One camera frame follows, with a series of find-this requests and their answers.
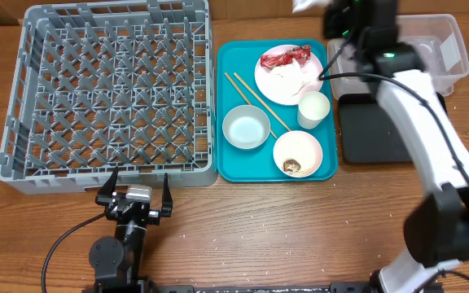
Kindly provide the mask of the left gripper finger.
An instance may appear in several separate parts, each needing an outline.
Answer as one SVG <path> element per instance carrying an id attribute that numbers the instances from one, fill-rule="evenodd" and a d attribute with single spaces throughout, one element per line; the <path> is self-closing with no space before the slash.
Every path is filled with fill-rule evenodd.
<path id="1" fill-rule="evenodd" d="M 173 210 L 173 198 L 169 189 L 169 175 L 164 175 L 164 186 L 162 193 L 162 212 L 171 212 Z"/>
<path id="2" fill-rule="evenodd" d="M 118 178 L 119 168 L 115 167 L 112 171 L 112 175 L 104 183 L 99 190 L 99 196 L 112 197 L 112 194 L 116 189 L 116 181 Z"/>

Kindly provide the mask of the red snack wrapper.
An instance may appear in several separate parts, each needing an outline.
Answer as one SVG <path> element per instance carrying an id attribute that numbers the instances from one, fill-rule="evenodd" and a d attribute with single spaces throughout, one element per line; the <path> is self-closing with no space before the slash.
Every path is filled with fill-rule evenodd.
<path id="1" fill-rule="evenodd" d="M 262 55 L 260 57 L 260 65 L 263 68 L 274 69 L 296 61 L 300 66 L 303 66 L 309 61 L 310 57 L 311 47 L 309 45 L 295 46 L 277 55 Z"/>

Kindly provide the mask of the white napkin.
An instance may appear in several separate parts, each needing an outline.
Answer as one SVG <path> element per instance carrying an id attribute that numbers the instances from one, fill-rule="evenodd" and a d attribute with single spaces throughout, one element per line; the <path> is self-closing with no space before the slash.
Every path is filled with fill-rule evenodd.
<path id="1" fill-rule="evenodd" d="M 292 0 L 292 12 L 306 11 L 312 7 L 326 7 L 333 3 L 333 0 Z"/>

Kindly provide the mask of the white cup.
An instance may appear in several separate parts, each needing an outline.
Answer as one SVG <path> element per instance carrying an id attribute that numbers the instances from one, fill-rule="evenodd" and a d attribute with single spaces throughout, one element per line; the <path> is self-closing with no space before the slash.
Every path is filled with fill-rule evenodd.
<path id="1" fill-rule="evenodd" d="M 304 129 L 314 129 L 329 114 L 331 103 L 321 92 L 305 93 L 298 102 L 297 122 Z"/>

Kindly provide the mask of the brown food scrap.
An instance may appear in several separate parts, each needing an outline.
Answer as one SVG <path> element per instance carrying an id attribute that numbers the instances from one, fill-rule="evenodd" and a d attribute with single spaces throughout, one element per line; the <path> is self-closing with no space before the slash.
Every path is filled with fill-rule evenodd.
<path id="1" fill-rule="evenodd" d="M 294 159 L 285 160 L 283 162 L 283 171 L 285 173 L 297 173 L 301 170 L 301 165 Z"/>

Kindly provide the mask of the small pink bowl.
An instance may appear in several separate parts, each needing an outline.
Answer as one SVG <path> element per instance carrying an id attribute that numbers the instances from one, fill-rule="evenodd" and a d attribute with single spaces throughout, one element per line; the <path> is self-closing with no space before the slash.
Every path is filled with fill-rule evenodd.
<path id="1" fill-rule="evenodd" d="M 273 159 L 278 169 L 293 178 L 309 177 L 321 167 L 323 152 L 319 141 L 304 131 L 291 131 L 283 134 L 274 144 Z M 297 173 L 285 173 L 283 162 L 294 159 L 301 165 Z"/>

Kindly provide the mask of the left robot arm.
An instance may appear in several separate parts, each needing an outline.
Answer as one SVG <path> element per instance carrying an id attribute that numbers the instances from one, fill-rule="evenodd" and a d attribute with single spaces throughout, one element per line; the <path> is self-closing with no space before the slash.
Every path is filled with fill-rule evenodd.
<path id="1" fill-rule="evenodd" d="M 116 190 L 118 170 L 99 189 L 95 202 L 104 207 L 104 216 L 116 223 L 113 236 L 98 239 L 89 252 L 94 269 L 95 292 L 157 292 L 155 283 L 142 277 L 140 264 L 149 225 L 158 225 L 170 217 L 173 199 L 169 177 L 164 177 L 162 206 L 151 208 L 150 186 L 129 186 L 126 192 Z"/>

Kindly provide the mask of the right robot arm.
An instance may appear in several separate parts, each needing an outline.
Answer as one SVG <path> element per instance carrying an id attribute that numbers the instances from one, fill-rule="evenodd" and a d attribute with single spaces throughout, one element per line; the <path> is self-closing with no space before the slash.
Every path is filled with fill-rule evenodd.
<path id="1" fill-rule="evenodd" d="M 404 251 L 372 274 L 368 288 L 420 292 L 469 261 L 469 152 L 422 58 L 399 38 L 395 1 L 333 1 L 323 33 L 354 46 L 355 77 L 397 127 L 423 186 L 423 201 L 403 226 Z"/>

